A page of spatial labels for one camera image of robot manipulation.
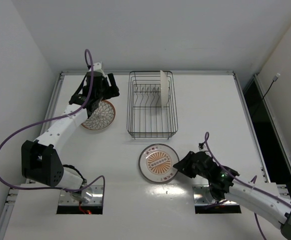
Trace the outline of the white plate orange sunburst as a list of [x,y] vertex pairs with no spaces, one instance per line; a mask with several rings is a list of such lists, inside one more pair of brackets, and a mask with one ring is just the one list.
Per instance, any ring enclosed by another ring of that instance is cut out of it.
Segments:
[[176,177],[178,171],[174,165],[179,161],[179,156],[172,147],[156,143],[142,151],[138,158],[138,169],[146,181],[165,184]]

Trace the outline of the orange rimmed floral plate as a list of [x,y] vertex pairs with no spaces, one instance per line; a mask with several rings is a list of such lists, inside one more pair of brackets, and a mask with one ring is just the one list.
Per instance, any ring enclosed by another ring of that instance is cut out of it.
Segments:
[[160,71],[160,97],[161,107],[165,108],[169,101],[169,81],[165,72]]
[[114,105],[108,100],[102,100],[99,103],[99,107],[81,126],[91,131],[100,131],[110,126],[115,117],[116,110]]

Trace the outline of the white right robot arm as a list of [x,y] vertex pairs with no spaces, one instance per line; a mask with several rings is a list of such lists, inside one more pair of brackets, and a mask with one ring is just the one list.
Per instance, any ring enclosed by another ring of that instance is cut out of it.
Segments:
[[206,151],[189,151],[174,168],[189,178],[205,178],[209,196],[216,202],[236,202],[270,222],[285,239],[291,240],[291,200],[240,179],[237,171],[218,165]]

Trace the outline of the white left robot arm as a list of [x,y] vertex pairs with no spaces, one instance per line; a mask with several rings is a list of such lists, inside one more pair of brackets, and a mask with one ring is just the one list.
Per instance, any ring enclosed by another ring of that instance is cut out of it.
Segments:
[[[179,129],[174,75],[171,71],[131,71],[128,81],[126,129],[134,139],[172,138]],[[49,189],[81,195],[86,179],[62,164],[59,153],[75,130],[96,115],[101,103],[120,95],[115,76],[88,71],[63,115],[34,141],[21,147],[21,172]]]

